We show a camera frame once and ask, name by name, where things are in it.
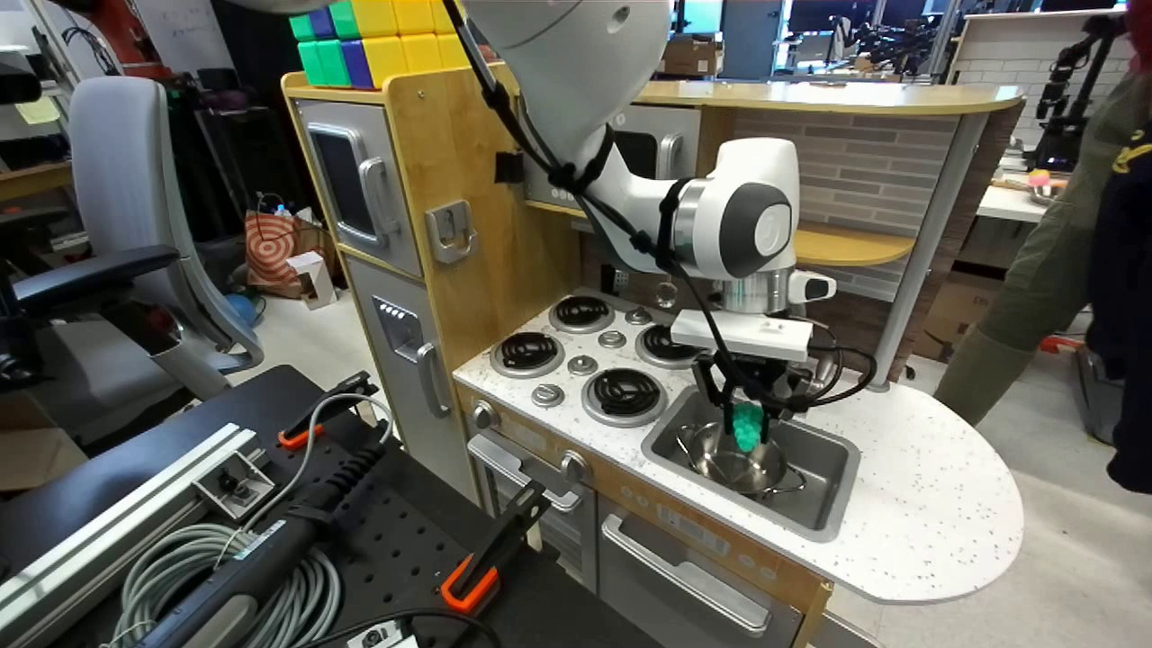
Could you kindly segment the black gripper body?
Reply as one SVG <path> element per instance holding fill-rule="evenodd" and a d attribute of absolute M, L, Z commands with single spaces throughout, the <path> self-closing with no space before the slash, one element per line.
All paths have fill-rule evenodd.
<path fill-rule="evenodd" d="M 698 387 L 715 406 L 754 402 L 768 413 L 802 413 L 823 395 L 808 369 L 753 358 L 700 360 Z"/>

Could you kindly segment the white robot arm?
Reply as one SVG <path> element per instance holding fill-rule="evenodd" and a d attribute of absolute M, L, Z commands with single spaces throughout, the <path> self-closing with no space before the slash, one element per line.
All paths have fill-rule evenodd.
<path fill-rule="evenodd" d="M 675 345 L 700 345 L 718 400 L 768 412 L 832 402 L 829 390 L 787 382 L 832 341 L 805 322 L 780 322 L 774 279 L 794 269 L 799 156 L 793 141 L 724 141 L 706 176 L 640 176 L 610 118 L 658 69 L 667 0 L 438 0 L 481 102 L 517 153 L 594 224 L 619 262 L 696 288 L 718 280 L 724 310 L 700 297 L 673 318 Z"/>

